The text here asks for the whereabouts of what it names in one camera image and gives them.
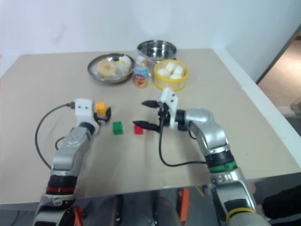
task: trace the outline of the table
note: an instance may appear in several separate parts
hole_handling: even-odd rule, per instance
[[[205,165],[169,168],[158,155],[158,133],[134,134],[132,121],[158,122],[157,110],[141,105],[160,95],[152,82],[136,88],[131,80],[117,85],[98,83],[87,73],[88,63],[104,54],[23,55],[2,79],[0,202],[38,202],[49,170],[39,159],[34,132],[50,109],[76,98],[105,101],[112,118],[101,128],[83,165],[76,191],[79,198],[203,185],[210,182]],[[212,49],[179,50],[177,58],[190,67],[187,87],[177,91],[178,107],[206,107],[224,128],[231,151],[246,179],[299,172],[300,167],[237,80]],[[112,122],[122,121],[124,135],[115,136]],[[54,143],[75,126],[74,111],[49,116],[39,133],[48,162]],[[163,156],[170,163],[203,160],[187,132],[165,129]]]

